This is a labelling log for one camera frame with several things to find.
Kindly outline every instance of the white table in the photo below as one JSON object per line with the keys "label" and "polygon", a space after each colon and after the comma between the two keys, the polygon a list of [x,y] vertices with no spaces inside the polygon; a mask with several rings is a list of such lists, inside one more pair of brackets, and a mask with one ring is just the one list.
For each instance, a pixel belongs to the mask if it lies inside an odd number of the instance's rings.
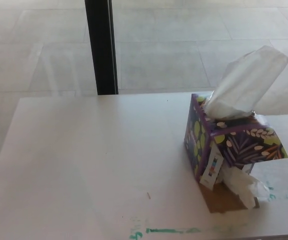
{"label": "white table", "polygon": [[[288,236],[288,159],[253,170],[271,202],[209,213],[183,145],[190,96],[21,99],[0,154],[0,240]],[[269,121],[288,152],[288,115]]]}

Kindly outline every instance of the black window frame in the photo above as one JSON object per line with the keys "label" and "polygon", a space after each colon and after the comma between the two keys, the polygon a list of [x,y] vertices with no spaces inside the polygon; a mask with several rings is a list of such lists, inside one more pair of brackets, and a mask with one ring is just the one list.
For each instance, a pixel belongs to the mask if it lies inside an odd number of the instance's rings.
{"label": "black window frame", "polygon": [[119,94],[112,0],[85,0],[85,8],[97,94]]}

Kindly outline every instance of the white tissue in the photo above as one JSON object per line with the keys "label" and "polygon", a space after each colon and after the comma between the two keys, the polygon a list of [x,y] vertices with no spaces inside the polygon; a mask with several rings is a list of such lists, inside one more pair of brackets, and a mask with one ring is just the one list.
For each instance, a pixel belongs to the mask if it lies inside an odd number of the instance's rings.
{"label": "white tissue", "polygon": [[288,114],[288,57],[263,46],[229,63],[204,110],[213,119]]}
{"label": "white tissue", "polygon": [[255,207],[254,197],[268,199],[270,196],[270,190],[261,181],[235,166],[229,167],[224,163],[219,174],[225,185],[239,196],[248,209]]}

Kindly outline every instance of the tissue box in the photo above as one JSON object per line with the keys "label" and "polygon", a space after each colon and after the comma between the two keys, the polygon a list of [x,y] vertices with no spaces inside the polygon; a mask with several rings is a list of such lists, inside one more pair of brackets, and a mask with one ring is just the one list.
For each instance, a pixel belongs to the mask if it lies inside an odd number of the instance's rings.
{"label": "tissue box", "polygon": [[213,190],[221,166],[250,173],[255,163],[287,158],[273,128],[261,115],[220,120],[206,116],[208,96],[192,94],[184,145],[196,180]]}

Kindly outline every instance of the crumpled tissue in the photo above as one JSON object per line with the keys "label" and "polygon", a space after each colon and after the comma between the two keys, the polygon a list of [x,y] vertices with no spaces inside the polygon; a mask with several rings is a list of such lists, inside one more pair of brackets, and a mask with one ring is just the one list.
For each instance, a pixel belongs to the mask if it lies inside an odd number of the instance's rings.
{"label": "crumpled tissue", "polygon": [[270,197],[270,190],[264,183],[235,166],[229,167],[227,164],[223,164],[220,178],[234,194],[239,196],[239,199],[248,209],[255,207],[254,197],[258,199]]}

